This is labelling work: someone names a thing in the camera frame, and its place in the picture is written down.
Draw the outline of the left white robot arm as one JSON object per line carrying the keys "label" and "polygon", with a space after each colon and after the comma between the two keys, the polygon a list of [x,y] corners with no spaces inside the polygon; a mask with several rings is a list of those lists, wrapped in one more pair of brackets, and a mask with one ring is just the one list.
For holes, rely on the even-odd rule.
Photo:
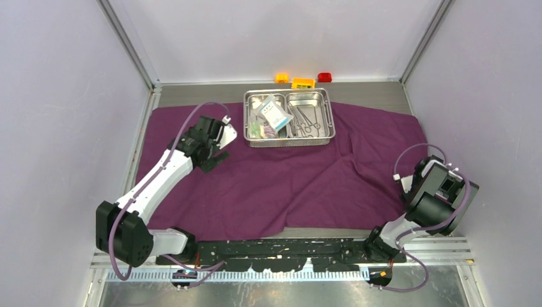
{"label": "left white robot arm", "polygon": [[135,187],[114,203],[103,201],[96,210],[97,249],[131,267],[162,255],[190,264],[196,256],[193,234],[175,227],[151,230],[148,223],[164,198],[192,170],[209,173],[228,157],[225,147],[237,137],[230,121],[228,115],[220,120],[200,116],[194,126],[168,144]]}

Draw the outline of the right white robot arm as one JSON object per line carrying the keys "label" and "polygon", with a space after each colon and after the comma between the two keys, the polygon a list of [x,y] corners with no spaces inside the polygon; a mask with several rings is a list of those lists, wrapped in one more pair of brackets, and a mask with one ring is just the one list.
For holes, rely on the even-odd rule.
{"label": "right white robot arm", "polygon": [[477,184],[434,155],[420,160],[412,175],[395,173],[393,180],[402,188],[405,213],[375,227],[364,241],[364,254],[371,262],[392,260],[415,238],[449,235],[479,191]]}

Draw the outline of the purple cloth wrap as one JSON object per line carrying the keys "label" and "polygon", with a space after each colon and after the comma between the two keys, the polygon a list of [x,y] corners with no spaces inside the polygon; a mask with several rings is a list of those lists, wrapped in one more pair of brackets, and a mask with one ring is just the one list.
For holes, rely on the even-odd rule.
{"label": "purple cloth wrap", "polygon": [[209,173],[195,169],[152,215],[198,240],[247,240],[290,228],[370,230],[403,214],[402,175],[427,155],[411,115],[333,103],[336,135],[322,146],[252,148],[239,135]]}

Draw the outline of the white sterile pouch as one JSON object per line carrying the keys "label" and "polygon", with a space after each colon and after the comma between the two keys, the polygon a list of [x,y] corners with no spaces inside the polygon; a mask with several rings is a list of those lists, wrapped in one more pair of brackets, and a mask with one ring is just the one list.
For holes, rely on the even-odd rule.
{"label": "white sterile pouch", "polygon": [[275,132],[285,128],[293,119],[293,115],[278,104],[277,97],[274,94],[267,95],[259,102],[253,102],[251,108],[256,116],[264,119]]}

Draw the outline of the orange yellow toy block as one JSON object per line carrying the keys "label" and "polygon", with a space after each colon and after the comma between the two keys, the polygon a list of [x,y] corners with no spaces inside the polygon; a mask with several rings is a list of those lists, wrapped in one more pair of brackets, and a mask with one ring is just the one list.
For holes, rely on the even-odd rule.
{"label": "orange yellow toy block", "polygon": [[294,77],[291,82],[292,89],[309,89],[315,88],[316,80],[310,78]]}

